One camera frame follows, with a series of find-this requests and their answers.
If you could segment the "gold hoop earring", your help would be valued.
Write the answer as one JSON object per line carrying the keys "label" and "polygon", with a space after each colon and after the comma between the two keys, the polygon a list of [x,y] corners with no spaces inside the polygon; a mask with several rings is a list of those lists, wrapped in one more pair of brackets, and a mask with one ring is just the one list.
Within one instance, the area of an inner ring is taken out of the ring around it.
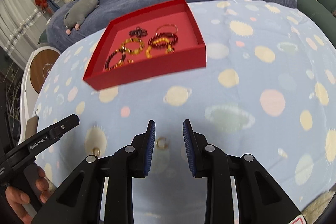
{"label": "gold hoop earring", "polygon": [[169,141],[167,140],[166,137],[159,137],[155,141],[155,145],[156,145],[157,149],[159,149],[159,150],[165,150],[169,146]]}

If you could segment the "silver hoop earring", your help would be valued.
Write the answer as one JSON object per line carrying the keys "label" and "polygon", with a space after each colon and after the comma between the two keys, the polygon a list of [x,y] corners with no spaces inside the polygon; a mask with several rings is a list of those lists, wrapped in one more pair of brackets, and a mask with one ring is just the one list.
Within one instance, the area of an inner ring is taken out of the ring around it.
{"label": "silver hoop earring", "polygon": [[101,152],[98,147],[94,147],[92,152],[95,156],[100,157]]}

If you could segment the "thin rose gold bangle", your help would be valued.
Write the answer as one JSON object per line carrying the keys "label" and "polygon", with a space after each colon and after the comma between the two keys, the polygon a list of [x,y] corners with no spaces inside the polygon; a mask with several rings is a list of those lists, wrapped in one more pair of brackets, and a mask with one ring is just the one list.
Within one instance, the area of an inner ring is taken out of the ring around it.
{"label": "thin rose gold bangle", "polygon": [[156,37],[165,36],[168,38],[176,38],[178,31],[179,31],[179,28],[176,24],[167,23],[167,24],[163,24],[159,26],[155,30],[155,36]]}

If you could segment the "gold link wristwatch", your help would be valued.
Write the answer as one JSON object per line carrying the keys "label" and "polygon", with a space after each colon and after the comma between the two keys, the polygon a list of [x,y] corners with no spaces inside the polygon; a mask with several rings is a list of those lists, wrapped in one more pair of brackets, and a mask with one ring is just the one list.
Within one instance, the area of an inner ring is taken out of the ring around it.
{"label": "gold link wristwatch", "polygon": [[166,49],[166,53],[173,53],[174,52],[174,47],[171,45],[168,45],[167,49]]}

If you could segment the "blue planet print bedsheet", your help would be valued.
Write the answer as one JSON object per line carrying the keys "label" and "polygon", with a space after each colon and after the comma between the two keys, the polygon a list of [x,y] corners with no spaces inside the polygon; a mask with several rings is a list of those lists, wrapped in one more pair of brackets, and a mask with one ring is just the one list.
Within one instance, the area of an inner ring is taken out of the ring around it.
{"label": "blue planet print bedsheet", "polygon": [[60,185],[93,148],[114,154],[156,124],[149,176],[133,182],[136,223],[203,223],[206,180],[193,178],[182,125],[229,155],[250,153],[303,211],[335,193],[335,49],[302,12],[263,1],[190,4],[207,66],[92,89],[84,71],[102,31],[69,47],[47,77],[34,113],[44,129],[70,114],[80,125],[37,163]]}

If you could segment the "red cardboard box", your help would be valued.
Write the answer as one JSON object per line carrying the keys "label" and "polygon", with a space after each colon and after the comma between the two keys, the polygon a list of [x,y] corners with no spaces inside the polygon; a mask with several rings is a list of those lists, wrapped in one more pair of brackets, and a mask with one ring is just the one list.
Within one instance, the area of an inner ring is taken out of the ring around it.
{"label": "red cardboard box", "polygon": [[[156,37],[167,23],[176,38]],[[168,45],[173,53],[166,53]],[[112,20],[85,70],[83,80],[95,90],[206,66],[206,46],[185,0],[152,5]]]}

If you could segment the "round wooden side table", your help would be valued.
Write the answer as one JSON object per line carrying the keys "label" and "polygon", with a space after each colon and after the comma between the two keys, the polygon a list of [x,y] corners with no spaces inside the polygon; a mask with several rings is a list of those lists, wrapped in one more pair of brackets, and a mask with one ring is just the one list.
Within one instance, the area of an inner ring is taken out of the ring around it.
{"label": "round wooden side table", "polygon": [[43,46],[33,51],[27,61],[21,84],[19,144],[26,138],[27,121],[34,116],[33,110],[43,84],[59,56],[60,51],[56,48]]}

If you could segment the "grey mole plush toy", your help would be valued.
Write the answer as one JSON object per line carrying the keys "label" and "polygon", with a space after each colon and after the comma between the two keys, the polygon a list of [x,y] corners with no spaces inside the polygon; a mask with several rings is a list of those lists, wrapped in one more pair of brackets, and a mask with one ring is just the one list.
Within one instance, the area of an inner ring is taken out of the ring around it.
{"label": "grey mole plush toy", "polygon": [[70,35],[72,29],[79,30],[86,17],[99,6],[99,0],[79,0],[64,15],[63,22],[66,34]]}

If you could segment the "cream fluffy blanket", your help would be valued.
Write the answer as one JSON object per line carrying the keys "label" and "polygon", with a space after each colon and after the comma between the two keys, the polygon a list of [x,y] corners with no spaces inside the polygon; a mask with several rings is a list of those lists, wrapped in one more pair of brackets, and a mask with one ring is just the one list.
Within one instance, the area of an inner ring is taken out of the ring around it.
{"label": "cream fluffy blanket", "polygon": [[305,217],[306,223],[311,224],[318,219],[326,209],[333,195],[333,191],[322,193],[303,210],[302,215]]}

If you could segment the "white sheer curtain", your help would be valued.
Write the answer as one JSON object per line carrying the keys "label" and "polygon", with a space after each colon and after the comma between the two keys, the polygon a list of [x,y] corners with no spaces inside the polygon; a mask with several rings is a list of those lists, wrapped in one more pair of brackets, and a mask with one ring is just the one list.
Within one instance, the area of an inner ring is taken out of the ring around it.
{"label": "white sheer curtain", "polygon": [[35,0],[1,0],[1,47],[22,69],[38,49],[46,22]]}

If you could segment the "red ribbon bow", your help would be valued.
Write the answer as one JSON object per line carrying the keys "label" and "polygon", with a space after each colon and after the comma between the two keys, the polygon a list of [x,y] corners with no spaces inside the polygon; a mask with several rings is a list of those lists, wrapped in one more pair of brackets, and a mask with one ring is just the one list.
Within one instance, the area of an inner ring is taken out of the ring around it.
{"label": "red ribbon bow", "polygon": [[35,0],[35,5],[40,8],[42,13],[51,13],[51,10],[49,8],[48,0]]}

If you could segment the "green bed frame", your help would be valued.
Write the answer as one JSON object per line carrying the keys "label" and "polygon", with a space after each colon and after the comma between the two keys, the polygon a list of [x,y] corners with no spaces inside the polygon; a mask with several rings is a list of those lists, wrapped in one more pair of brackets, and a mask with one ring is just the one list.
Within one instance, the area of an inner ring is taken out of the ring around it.
{"label": "green bed frame", "polygon": [[297,9],[308,16],[335,46],[335,0],[297,0]]}

